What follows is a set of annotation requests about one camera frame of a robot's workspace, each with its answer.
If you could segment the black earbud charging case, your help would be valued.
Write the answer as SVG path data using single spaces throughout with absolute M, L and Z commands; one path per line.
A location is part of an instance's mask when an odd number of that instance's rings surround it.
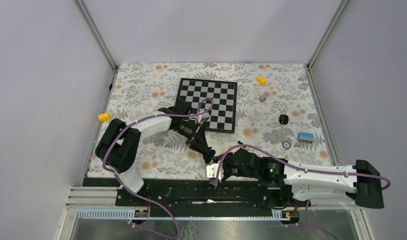
M 278 118 L 278 122 L 281 125 L 287 125 L 289 123 L 289 116 L 286 114 L 281 114 Z

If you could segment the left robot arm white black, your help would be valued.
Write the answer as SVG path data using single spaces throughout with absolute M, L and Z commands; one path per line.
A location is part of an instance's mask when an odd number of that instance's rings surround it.
M 213 104 L 212 98 L 205 98 L 198 105 L 205 109 L 192 114 L 191 104 L 180 99 L 174 106 L 160 108 L 153 115 L 130 124 L 118 118 L 110 121 L 95 148 L 95 155 L 102 161 L 102 167 L 129 190 L 127 199 L 132 204 L 142 205 L 147 198 L 146 191 L 142 189 L 144 180 L 134 167 L 139 144 L 144 139 L 173 130 L 185 137 L 186 146 L 202 154 L 206 163 L 214 158 L 216 152 L 208 146 L 204 124 L 209 119 Z

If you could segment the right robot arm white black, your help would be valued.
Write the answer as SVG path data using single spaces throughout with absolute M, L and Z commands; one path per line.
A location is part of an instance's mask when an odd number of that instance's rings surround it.
M 357 159 L 343 166 L 310 165 L 266 154 L 258 156 L 240 147 L 213 157 L 217 167 L 211 178 L 219 182 L 230 177 L 255 179 L 261 185 L 279 188 L 281 204 L 331 201 L 368 209 L 383 209 L 382 182 L 385 178 L 367 160 Z

